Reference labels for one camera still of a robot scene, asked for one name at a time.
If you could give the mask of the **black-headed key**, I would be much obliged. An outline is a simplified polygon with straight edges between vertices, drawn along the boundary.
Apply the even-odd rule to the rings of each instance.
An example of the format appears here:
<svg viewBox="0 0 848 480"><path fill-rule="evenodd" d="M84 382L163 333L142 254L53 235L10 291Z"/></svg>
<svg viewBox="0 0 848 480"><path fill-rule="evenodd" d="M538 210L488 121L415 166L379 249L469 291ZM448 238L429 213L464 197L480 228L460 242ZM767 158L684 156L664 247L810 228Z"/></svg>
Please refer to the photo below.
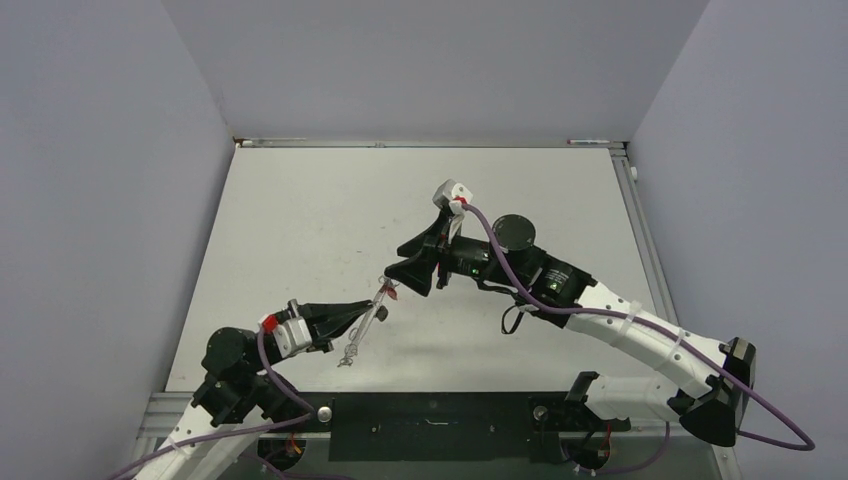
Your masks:
<svg viewBox="0 0 848 480"><path fill-rule="evenodd" d="M376 310L375 318L376 318L379 322L384 322L384 321L388 318L388 315L389 315L389 311L388 311L388 309L387 309L385 306L380 306L380 307Z"/></svg>

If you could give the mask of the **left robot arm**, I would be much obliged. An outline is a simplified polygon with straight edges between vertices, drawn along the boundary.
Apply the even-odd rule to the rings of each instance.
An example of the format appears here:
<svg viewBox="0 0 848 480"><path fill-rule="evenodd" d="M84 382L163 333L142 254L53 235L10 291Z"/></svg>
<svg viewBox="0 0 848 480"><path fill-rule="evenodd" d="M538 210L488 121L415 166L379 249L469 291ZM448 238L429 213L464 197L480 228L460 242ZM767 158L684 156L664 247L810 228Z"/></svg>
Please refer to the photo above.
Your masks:
<svg viewBox="0 0 848 480"><path fill-rule="evenodd" d="M261 319L256 330L224 327L206 344L205 377L160 447L116 473L118 479L216 479L263 433L327 428L332 410L315 407L274 370L309 352L329 353L354 324L383 321L374 300L300 304Z"/></svg>

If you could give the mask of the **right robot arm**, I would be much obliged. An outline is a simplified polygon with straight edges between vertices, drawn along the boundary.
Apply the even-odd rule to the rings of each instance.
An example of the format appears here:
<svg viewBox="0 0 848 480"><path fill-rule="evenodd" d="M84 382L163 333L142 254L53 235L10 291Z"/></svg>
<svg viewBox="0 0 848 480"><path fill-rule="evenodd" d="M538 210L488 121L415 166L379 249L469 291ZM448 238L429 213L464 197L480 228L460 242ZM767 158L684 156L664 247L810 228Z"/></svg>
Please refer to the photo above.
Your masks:
<svg viewBox="0 0 848 480"><path fill-rule="evenodd" d="M440 213L398 248L401 260L385 268L386 276L421 296L445 287L452 275L471 278L483 291L510 295L521 311L588 335L655 371L648 378L581 373L564 403L567 419L579 428L599 420L658 419L677 422L709 444L735 445L754 382L751 342L703 337L625 300L537 247L535 226L521 215L494 222L495 244L459 234L457 221Z"/></svg>

